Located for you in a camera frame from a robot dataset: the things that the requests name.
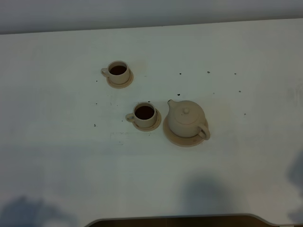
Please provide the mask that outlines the far beige teacup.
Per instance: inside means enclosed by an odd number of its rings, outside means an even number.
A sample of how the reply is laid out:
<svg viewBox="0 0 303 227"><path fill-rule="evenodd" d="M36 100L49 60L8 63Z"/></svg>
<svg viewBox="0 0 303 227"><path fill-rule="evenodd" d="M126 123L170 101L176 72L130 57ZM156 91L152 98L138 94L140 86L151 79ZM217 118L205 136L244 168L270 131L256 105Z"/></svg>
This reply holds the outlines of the far beige teacup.
<svg viewBox="0 0 303 227"><path fill-rule="evenodd" d="M101 69L101 74L114 85L126 83L130 78L130 70L124 61L113 61L106 68Z"/></svg>

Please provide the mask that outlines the large beige teapot saucer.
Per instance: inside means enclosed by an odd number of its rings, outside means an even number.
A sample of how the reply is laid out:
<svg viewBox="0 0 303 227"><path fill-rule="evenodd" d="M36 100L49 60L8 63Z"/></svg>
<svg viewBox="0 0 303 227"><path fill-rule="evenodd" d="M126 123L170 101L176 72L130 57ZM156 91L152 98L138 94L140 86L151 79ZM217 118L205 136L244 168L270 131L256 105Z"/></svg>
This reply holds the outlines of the large beige teapot saucer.
<svg viewBox="0 0 303 227"><path fill-rule="evenodd" d="M175 117L167 115L163 122L165 137L180 147L194 147L210 139L208 122L205 117L190 118L179 122Z"/></svg>

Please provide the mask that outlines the beige ceramic teapot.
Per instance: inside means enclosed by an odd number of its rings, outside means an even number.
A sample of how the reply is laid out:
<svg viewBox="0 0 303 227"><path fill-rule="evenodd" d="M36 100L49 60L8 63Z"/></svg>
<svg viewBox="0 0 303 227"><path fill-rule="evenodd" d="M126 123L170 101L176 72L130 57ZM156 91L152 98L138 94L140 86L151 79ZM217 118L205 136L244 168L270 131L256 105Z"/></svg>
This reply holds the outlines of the beige ceramic teapot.
<svg viewBox="0 0 303 227"><path fill-rule="evenodd" d="M193 101L168 101L169 129L181 138L199 136L204 140L210 139L210 131L206 126L205 113L200 105Z"/></svg>

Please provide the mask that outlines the far beige cup saucer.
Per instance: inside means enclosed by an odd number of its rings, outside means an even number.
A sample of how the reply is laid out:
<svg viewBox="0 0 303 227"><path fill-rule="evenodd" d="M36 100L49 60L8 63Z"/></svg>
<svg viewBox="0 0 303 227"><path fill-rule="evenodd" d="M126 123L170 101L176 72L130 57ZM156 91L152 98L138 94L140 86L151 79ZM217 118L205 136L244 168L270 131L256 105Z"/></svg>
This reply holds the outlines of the far beige cup saucer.
<svg viewBox="0 0 303 227"><path fill-rule="evenodd" d="M129 79L123 84L115 84L115 83L111 82L109 78L107 78L107 83L113 88L122 89L122 88L129 86L133 82L133 79L134 79L134 75L132 72L130 72Z"/></svg>

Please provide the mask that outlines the beige teacup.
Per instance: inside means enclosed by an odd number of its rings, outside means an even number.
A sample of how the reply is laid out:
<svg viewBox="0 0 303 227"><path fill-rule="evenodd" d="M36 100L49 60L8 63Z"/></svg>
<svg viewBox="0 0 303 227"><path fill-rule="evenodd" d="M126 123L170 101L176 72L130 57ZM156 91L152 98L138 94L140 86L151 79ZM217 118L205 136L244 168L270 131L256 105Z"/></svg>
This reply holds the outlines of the beige teacup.
<svg viewBox="0 0 303 227"><path fill-rule="evenodd" d="M124 61L113 61L106 68L101 69L101 74L114 85L126 83L130 78L130 70Z"/></svg>
<svg viewBox="0 0 303 227"><path fill-rule="evenodd" d="M151 103L141 102L134 107L132 113L125 116L125 119L132 123L133 114L141 119L149 119L153 116L155 110L156 108Z"/></svg>

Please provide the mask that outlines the near beige cup saucer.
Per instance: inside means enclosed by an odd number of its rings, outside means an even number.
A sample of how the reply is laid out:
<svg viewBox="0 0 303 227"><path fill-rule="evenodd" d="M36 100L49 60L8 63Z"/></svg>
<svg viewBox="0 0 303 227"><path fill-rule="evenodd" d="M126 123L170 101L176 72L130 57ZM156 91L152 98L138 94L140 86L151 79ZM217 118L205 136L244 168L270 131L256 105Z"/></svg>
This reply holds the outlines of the near beige cup saucer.
<svg viewBox="0 0 303 227"><path fill-rule="evenodd" d="M141 119L133 114L132 124L136 129L140 131L153 131L159 127L160 123L161 114L157 109L154 111L153 116L149 119Z"/></svg>

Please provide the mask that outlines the beige cup saucer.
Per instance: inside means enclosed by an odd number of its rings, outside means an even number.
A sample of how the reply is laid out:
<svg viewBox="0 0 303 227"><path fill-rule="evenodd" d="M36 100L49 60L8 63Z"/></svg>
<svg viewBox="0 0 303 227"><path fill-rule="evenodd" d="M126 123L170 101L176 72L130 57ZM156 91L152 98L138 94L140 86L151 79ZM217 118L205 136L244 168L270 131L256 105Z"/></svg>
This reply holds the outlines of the beige cup saucer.
<svg viewBox="0 0 303 227"><path fill-rule="evenodd" d="M123 84L115 84L115 83L111 82L109 78L107 78L107 83L113 88L122 89L122 88L129 86L133 82L133 79L134 79L134 75L132 72L130 72L129 79Z"/></svg>
<svg viewBox="0 0 303 227"><path fill-rule="evenodd" d="M140 131L153 131L159 127L160 123L161 114L157 109L154 111L153 116L149 119L141 119L133 114L132 124L136 129Z"/></svg>

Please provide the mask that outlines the near beige teacup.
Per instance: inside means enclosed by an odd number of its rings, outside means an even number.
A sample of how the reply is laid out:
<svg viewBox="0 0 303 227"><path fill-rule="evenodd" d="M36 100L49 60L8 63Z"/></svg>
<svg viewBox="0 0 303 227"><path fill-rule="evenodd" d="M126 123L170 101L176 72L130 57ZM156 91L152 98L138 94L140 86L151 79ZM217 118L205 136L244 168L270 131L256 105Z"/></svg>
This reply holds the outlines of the near beige teacup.
<svg viewBox="0 0 303 227"><path fill-rule="evenodd" d="M141 102L134 107L132 113L125 116L125 119L132 123L133 114L141 119L149 119L153 116L155 110L156 108L151 103Z"/></svg>

